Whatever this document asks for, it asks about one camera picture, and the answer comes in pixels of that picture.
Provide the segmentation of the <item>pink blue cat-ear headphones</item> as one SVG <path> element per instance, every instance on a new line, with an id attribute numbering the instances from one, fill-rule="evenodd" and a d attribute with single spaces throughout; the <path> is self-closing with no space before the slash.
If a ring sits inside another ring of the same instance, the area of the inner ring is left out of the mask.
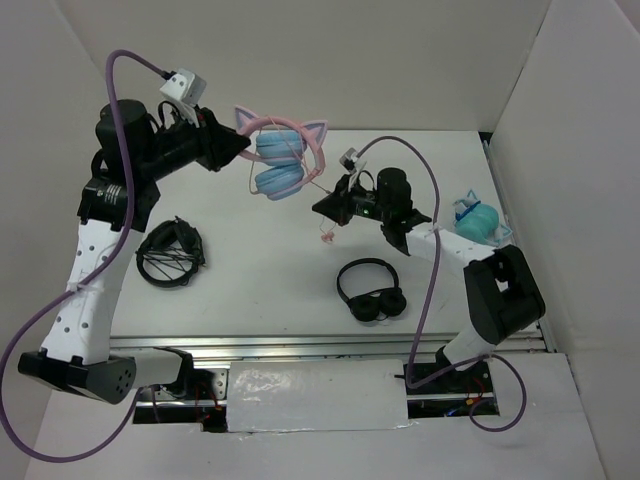
<path id="1" fill-rule="evenodd" d="M 267 167 L 260 173 L 250 173 L 251 194 L 282 200 L 313 185 L 324 173 L 327 121 L 295 122 L 280 116 L 261 116 L 242 106 L 234 108 L 234 118 L 236 132 L 255 141 L 254 149 L 244 150 L 240 156 L 253 166 Z"/>

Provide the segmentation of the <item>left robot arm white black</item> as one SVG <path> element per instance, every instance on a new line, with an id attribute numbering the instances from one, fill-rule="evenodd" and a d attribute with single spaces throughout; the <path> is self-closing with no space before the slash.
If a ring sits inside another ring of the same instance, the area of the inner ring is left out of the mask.
<path id="1" fill-rule="evenodd" d="M 40 348 L 18 362 L 21 374 L 53 389 L 110 404 L 120 403 L 136 379 L 135 359 L 110 352 L 111 326 L 129 262 L 160 198 L 158 181 L 192 162 L 219 171 L 250 145 L 207 108 L 196 107 L 193 122 L 174 110 L 170 126 L 159 125 L 137 100 L 121 100 L 118 109 L 134 192 L 127 192 L 114 116 L 104 106 L 66 297 Z"/>

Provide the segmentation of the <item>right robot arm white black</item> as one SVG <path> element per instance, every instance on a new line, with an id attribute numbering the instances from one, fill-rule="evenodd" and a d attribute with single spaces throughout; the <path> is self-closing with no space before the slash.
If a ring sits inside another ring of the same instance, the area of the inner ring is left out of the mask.
<path id="1" fill-rule="evenodd" d="M 521 249 L 491 247 L 438 227 L 434 215 L 414 207 L 411 186 L 401 169 L 381 170 L 371 190 L 355 175 L 345 174 L 312 211 L 339 226 L 348 225 L 355 216 L 379 222 L 385 240 L 396 250 L 433 262 L 429 296 L 441 267 L 464 281 L 469 320 L 438 352 L 440 363 L 435 368 L 436 381 L 446 391 L 461 389 L 470 379 L 469 366 L 546 313 Z"/>

